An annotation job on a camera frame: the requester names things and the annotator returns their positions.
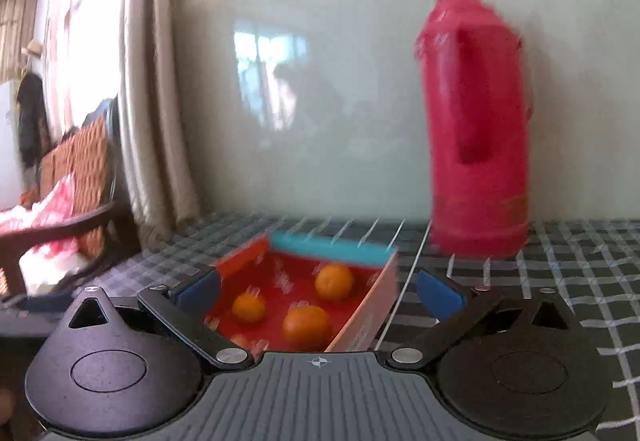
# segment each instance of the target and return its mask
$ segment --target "open box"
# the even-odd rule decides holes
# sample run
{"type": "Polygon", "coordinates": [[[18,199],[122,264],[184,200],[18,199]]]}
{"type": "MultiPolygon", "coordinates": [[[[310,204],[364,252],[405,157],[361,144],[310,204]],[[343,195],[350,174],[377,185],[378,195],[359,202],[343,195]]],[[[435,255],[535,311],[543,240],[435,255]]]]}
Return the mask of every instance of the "open box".
{"type": "Polygon", "coordinates": [[[241,334],[254,355],[294,350],[282,337],[282,321],[300,303],[329,313],[334,336],[326,352],[364,351],[398,296],[396,253],[375,244],[273,233],[232,251],[217,269],[222,290],[206,322],[226,338],[241,334]],[[315,274],[329,262],[347,265],[354,275],[353,290],[344,301],[324,301],[316,293],[315,274]],[[239,323],[231,313],[233,302],[255,288],[266,301],[266,317],[257,325],[239,323]]]}

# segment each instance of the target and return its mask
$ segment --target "glossy wall panel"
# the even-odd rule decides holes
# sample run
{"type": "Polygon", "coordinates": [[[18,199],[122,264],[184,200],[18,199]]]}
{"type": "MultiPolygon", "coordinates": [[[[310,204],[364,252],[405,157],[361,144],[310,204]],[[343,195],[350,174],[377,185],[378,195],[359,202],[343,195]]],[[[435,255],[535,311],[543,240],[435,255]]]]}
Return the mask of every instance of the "glossy wall panel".
{"type": "MultiPolygon", "coordinates": [[[[640,0],[487,0],[526,39],[535,218],[640,216],[640,0]]],[[[177,14],[207,209],[425,218],[414,41],[432,0],[201,0],[177,14]]]]}

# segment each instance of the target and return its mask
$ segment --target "gray ribbed plate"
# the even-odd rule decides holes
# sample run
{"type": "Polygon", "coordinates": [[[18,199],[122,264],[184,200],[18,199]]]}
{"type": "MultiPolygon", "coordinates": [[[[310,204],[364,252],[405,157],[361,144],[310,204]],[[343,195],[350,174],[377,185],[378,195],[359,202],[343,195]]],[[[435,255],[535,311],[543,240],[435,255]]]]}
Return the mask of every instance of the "gray ribbed plate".
{"type": "MultiPolygon", "coordinates": [[[[213,379],[201,400],[143,441],[488,441],[449,414],[416,374],[373,353],[267,353],[213,379]]],[[[64,439],[56,434],[47,441],[64,439]]],[[[574,441],[591,441],[583,434],[574,441]]]]}

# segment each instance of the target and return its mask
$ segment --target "pink thermos bottle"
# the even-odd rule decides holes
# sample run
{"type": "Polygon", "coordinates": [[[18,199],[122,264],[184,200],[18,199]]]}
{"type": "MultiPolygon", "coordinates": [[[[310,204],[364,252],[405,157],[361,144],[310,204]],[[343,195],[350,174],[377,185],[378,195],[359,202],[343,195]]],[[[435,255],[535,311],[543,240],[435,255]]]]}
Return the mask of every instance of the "pink thermos bottle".
{"type": "Polygon", "coordinates": [[[520,37],[480,0],[436,0],[417,41],[431,142],[430,241],[509,257],[527,239],[520,37]]]}

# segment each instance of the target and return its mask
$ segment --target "checkered tablecloth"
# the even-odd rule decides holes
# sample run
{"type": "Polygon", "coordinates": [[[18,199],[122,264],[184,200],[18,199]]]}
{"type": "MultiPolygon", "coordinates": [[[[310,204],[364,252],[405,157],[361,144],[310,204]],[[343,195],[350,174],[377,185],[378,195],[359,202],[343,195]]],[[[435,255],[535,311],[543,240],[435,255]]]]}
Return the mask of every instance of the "checkered tablecloth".
{"type": "Polygon", "coordinates": [[[435,320],[415,293],[416,270],[430,267],[463,285],[500,287],[509,297],[553,288],[587,328],[609,362],[613,398],[598,427],[603,440],[640,439],[640,221],[534,223],[513,259],[443,257],[428,241],[428,223],[290,219],[218,213],[184,235],[144,251],[97,278],[110,296],[130,296],[152,283],[178,284],[258,233],[269,230],[386,244],[398,250],[399,299],[374,346],[391,350],[435,320]]]}

